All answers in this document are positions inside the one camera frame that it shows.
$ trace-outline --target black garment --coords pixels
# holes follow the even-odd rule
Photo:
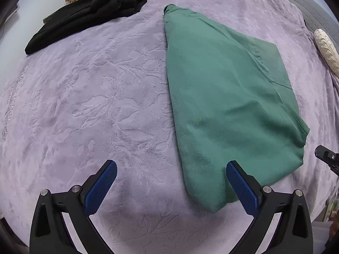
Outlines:
[[[33,36],[25,52],[31,54],[75,32],[128,17],[140,11],[147,0],[78,0],[50,15]]]

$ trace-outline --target green cloth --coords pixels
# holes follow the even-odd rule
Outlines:
[[[175,5],[164,14],[185,185],[216,212],[237,200],[224,173],[230,160],[271,185],[302,165],[309,128],[274,44]]]

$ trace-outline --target white pillow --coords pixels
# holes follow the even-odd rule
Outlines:
[[[331,39],[322,29],[314,32],[314,39],[329,68],[339,77],[339,55]]]

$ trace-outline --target textured blue pad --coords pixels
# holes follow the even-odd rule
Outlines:
[[[107,166],[102,175],[90,189],[85,197],[85,213],[89,215],[95,214],[102,201],[104,200],[108,190],[115,178],[117,177],[118,168],[114,161]]]
[[[227,164],[225,170],[227,179],[237,194],[246,213],[256,217],[259,213],[257,196],[231,162]]]

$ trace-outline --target lavender fleece blanket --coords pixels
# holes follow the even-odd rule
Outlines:
[[[185,191],[165,69],[168,4],[277,45],[311,131],[304,165],[273,188],[303,190],[314,220],[338,185],[314,149],[339,151],[339,79],[295,5],[148,0],[140,13],[28,56],[17,80],[7,83],[0,105],[0,210],[26,244],[40,191],[82,184],[106,159],[117,162],[118,176],[91,219],[115,253],[228,253],[249,226],[252,217],[239,202],[211,214]]]

